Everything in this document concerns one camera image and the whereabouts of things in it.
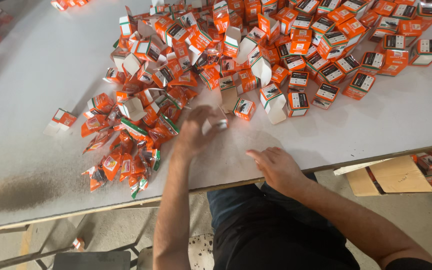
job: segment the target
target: black shirt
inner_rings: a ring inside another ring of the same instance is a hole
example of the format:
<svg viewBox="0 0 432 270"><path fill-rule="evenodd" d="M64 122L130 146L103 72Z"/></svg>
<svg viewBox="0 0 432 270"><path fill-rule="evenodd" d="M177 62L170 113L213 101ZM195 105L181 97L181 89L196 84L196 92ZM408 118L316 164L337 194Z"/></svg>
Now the black shirt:
<svg viewBox="0 0 432 270"><path fill-rule="evenodd" d="M216 229L213 269L359 270L346 239L339 236L305 225L277 205L254 205ZM432 264L403 258L386 270L432 270Z"/></svg>

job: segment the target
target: man's right hand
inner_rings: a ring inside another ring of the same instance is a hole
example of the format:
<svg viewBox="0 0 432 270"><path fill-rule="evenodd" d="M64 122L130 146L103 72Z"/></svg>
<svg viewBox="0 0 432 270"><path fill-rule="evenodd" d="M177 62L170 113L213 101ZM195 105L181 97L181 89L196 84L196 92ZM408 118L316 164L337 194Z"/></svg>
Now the man's right hand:
<svg viewBox="0 0 432 270"><path fill-rule="evenodd" d="M262 152L247 150L246 155L254 159L268 185L285 196L294 198L314 183L303 174L293 157L279 147L268 147Z"/></svg>

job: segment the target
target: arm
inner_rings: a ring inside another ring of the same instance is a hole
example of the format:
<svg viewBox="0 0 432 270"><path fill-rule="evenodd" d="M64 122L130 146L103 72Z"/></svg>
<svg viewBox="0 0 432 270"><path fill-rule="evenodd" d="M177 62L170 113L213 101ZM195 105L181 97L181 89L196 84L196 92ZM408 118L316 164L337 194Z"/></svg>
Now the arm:
<svg viewBox="0 0 432 270"><path fill-rule="evenodd" d="M190 269L188 257L189 196L191 160L216 136L217 129L203 135L201 127L212 114L208 106L195 108L184 121L169 161L166 185L154 229L153 267Z"/></svg>
<svg viewBox="0 0 432 270"><path fill-rule="evenodd" d="M432 256L386 218L308 179L290 154L277 147L249 150L269 186L327 218L384 269L399 258L432 263Z"/></svg>

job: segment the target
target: white table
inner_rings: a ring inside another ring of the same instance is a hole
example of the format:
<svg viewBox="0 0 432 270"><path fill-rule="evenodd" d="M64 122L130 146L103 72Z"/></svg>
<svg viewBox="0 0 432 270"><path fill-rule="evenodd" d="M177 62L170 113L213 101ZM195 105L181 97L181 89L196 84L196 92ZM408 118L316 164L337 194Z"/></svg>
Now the white table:
<svg viewBox="0 0 432 270"><path fill-rule="evenodd" d="M47 1L20 2L17 8L27 15L16 18L0 45L0 228L135 204L126 181L90 193L88 176L80 174L109 153L109 144L81 155L93 136L81 138L80 126L90 98L120 87L101 78L112 66L124 5L139 14L150 4L143 2L93 0L67 12ZM432 39L432 26L422 38ZM359 59L374 46L365 41L354 54ZM308 87L310 100L315 87ZM191 106L216 102L217 93L203 88L200 83L201 95ZM328 111L312 106L306 116L277 125L267 119L256 91L242 97L257 103L255 115L250 122L229 117L231 127L194 161L190 189L260 178L246 149L280 146L301 169L311 169L432 146L432 65L407 67L397 77L378 75L361 101L339 95ZM78 120L67 132L44 135L59 107ZM170 150L171 143L161 148L161 167L138 200L162 194Z"/></svg>

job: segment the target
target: dark stain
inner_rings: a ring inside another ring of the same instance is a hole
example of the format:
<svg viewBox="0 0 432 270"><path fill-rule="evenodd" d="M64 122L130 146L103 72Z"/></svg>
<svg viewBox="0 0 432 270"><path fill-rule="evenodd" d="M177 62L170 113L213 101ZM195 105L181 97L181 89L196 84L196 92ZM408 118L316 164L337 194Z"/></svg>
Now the dark stain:
<svg viewBox="0 0 432 270"><path fill-rule="evenodd" d="M4 178L0 181L0 212L14 212L50 202L61 196L61 179L35 173Z"/></svg>

